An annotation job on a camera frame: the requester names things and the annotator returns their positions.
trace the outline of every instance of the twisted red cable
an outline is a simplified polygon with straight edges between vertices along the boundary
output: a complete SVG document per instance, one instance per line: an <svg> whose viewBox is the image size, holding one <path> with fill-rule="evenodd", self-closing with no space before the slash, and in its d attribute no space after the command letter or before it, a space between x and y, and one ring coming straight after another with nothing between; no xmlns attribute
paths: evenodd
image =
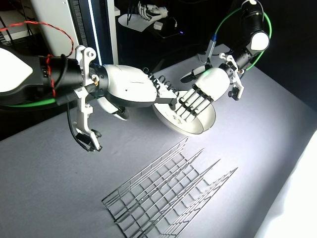
<svg viewBox="0 0 317 238"><path fill-rule="evenodd" d="M4 28L1 28L0 29L0 32L1 31L6 31L8 28L10 27L14 27L14 26L22 26L23 24L34 24L34 25L45 25L45 26L49 26L49 27L52 27L60 32L62 32L63 34L65 34L71 41L71 51L69 52L69 54L66 56L66 57L69 57L73 52L74 52L74 41L73 39L71 38L70 35L68 35L64 30L60 29L59 27L56 27L56 26L53 26L53 25L50 25L46 22L42 22L42 21L23 21L23 22L18 22L18 23L12 23L10 25L8 25L7 27L4 27ZM50 59L53 55L48 55L47 56L47 59L46 59L46 64L47 64L47 68L48 68L48 76L49 76L49 79L51 81L51 88L52 88L52 91L53 91L53 97L56 96L56 92L55 92L55 81L54 79L52 78L52 69L50 67Z"/></svg>

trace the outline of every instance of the metal wire divider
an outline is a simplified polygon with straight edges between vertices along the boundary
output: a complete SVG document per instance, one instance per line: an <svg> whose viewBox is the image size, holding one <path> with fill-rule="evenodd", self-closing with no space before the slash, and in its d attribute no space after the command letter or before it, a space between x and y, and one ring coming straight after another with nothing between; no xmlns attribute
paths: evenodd
<svg viewBox="0 0 317 238"><path fill-rule="evenodd" d="M173 146L102 200L126 238L175 237L231 176L208 183L204 175L219 160L199 173L192 163L203 150L187 160L181 154L187 141Z"/></svg>

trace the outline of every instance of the gray table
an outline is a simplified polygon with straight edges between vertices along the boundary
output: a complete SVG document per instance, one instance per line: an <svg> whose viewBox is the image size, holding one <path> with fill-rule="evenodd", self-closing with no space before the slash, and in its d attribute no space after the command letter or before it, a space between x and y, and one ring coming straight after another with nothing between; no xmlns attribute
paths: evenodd
<svg viewBox="0 0 317 238"><path fill-rule="evenodd" d="M215 53L227 50L220 46ZM220 60L214 57L213 64ZM178 80L199 65L196 56L157 76L188 89L190 83ZM215 102L215 125L191 137L185 149L190 156L205 147L206 164L222 159L219 174L239 169L182 238L253 237L317 128L317 115L257 68L243 84L242 99ZM163 125L151 108L130 109L124 122L93 106L90 125L103 134L100 153L75 143L66 114L0 142L1 238L123 237L101 199L184 136Z"/></svg>

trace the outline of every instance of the metal dish rack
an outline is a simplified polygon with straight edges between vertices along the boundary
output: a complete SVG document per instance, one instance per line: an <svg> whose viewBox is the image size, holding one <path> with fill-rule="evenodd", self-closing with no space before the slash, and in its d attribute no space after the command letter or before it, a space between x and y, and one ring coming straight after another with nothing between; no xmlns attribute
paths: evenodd
<svg viewBox="0 0 317 238"><path fill-rule="evenodd" d="M237 170L214 182L204 178L181 152L188 137L173 146L102 202L126 238L178 237L212 196Z"/></svg>

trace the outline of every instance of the green cable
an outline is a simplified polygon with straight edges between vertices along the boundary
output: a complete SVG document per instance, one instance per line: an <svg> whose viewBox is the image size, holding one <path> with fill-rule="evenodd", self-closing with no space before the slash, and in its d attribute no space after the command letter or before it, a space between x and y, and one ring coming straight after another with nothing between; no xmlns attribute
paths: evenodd
<svg viewBox="0 0 317 238"><path fill-rule="evenodd" d="M241 8L239 7L239 8L237 8L237 9L235 9L233 12L231 12L229 15L227 15L227 16L220 22L220 24L218 25L218 27L217 27L217 29L216 29L216 31L215 31L215 34L218 33L218 31L219 31L221 25L222 25L229 17L231 17L233 14L235 14L237 11L240 11L240 10L241 10Z"/></svg>
<svg viewBox="0 0 317 238"><path fill-rule="evenodd" d="M269 20L268 15L264 12L264 17L266 18L267 24L268 24L268 28L269 28L269 33L268 33L268 37L271 39L272 36L272 25L271 25L271 21ZM261 58L261 56L263 55L264 51L262 51L259 56L256 58L256 60L249 66L246 68L246 71L250 70L257 62L258 60Z"/></svg>
<svg viewBox="0 0 317 238"><path fill-rule="evenodd" d="M51 98L51 99L46 99L46 100L39 101L39 102L27 103L27 104L22 104L22 105L14 105L14 106L9 106L9 107L27 108L27 107L43 106L43 105L52 104L55 102L56 102L55 98Z"/></svg>

